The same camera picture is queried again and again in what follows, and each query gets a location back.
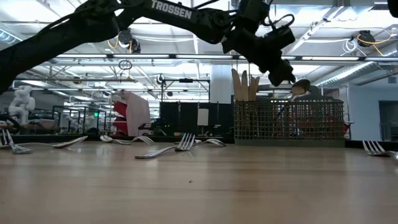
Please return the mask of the red cabinet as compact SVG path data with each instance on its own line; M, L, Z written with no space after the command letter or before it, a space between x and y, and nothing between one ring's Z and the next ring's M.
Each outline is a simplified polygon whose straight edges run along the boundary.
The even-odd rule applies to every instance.
M127 104L117 101L114 104L114 112L116 119L113 121L113 126L119 135L128 136L127 118L126 118Z

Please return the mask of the grey mesh cutlery basket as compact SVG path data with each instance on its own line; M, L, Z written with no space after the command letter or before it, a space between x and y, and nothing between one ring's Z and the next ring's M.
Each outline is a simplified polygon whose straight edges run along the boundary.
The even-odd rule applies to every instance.
M243 146L344 147L343 101L311 86L293 100L234 102L234 141Z

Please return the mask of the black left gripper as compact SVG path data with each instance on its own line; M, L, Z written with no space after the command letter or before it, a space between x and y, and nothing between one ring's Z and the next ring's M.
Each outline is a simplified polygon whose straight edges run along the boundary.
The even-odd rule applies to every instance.
M222 41L223 52L234 50L258 66L260 72L270 72L269 80L279 86L284 80L294 82L293 67L282 59L282 49L295 42L289 26L282 26L259 37L243 27L229 28Z

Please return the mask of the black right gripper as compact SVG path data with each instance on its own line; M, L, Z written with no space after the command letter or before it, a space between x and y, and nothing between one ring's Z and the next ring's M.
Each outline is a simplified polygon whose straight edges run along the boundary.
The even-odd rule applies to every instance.
M391 16L398 18L398 0L387 0L387 5Z

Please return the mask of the pink white board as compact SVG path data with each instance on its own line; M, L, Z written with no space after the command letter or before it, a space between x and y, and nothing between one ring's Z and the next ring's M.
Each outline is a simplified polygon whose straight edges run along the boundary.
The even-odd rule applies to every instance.
M140 96L125 92L126 97L126 121L128 136L142 136L144 133L149 134L146 129L140 130L139 126L144 123L151 123L149 102Z

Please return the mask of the white robot figure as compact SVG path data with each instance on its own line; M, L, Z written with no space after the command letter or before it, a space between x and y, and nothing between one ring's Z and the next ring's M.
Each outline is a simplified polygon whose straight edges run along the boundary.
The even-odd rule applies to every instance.
M19 124L27 124L29 112L35 109L35 99L30 96L31 86L22 85L14 92L14 98L9 105L10 116L18 116Z

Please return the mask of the wooden utensils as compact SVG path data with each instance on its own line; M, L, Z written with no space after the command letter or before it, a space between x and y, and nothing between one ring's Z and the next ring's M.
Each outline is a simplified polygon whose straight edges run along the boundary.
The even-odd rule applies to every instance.
M233 78L234 98L236 101L243 101L243 96L241 92L241 80L239 78L239 74L234 68L231 69L231 73Z
M254 77L251 77L250 86L249 86L249 101L256 100L256 92L257 92L257 81Z

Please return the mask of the black gantry frame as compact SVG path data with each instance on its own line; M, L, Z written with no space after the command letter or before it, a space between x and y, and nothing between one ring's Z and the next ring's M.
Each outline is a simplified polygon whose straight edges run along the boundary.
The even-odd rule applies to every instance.
M210 81L192 78L162 79L160 101L210 102Z

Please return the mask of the white pillar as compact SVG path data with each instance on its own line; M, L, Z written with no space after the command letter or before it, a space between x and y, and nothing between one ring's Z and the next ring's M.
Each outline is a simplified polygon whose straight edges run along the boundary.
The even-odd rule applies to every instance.
M231 103L233 78L230 65L213 65L210 75L210 102Z

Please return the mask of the ceiling light strip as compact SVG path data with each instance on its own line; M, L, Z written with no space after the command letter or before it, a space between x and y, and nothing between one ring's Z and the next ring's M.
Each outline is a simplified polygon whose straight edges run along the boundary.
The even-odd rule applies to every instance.
M153 58L153 59L217 59L245 60L242 55L199 55L199 54L60 54L57 58ZM398 62L398 57L331 57L331 56L281 56L287 60L314 61L372 61Z

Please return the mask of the black partition panel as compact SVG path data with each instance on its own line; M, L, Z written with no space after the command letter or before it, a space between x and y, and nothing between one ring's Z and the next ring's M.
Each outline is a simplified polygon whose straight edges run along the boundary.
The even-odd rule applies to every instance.
M198 119L203 119L199 110L207 110L207 125L198 124ZM233 106L221 103L161 102L158 124L169 136L174 133L205 134L207 131L212 136L222 136L234 125Z

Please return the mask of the white paper sign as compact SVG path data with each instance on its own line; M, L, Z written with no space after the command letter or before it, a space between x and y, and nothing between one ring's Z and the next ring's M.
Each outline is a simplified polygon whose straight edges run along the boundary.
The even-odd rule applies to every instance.
M208 122L209 122L209 109L199 108L198 109L197 125L198 126L208 126Z

